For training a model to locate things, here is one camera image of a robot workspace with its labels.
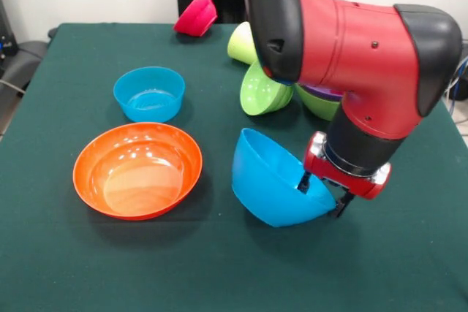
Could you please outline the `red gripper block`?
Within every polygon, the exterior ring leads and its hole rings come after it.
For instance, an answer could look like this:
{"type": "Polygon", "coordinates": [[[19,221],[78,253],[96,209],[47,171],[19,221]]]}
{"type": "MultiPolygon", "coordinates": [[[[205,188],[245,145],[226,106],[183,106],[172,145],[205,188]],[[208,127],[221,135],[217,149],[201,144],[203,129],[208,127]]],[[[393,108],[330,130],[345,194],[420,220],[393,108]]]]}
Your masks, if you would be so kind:
{"type": "Polygon", "coordinates": [[[343,215],[355,196],[367,200],[374,199],[387,185],[392,166],[389,162],[381,166],[370,176],[361,177],[344,171],[336,166],[326,155],[326,133],[315,132],[307,146],[303,158],[303,168],[305,171],[297,190],[306,194],[309,190],[310,177],[315,175],[321,180],[329,180],[331,183],[344,187],[349,193],[336,201],[336,208],[331,211],[334,218],[343,215]]]}

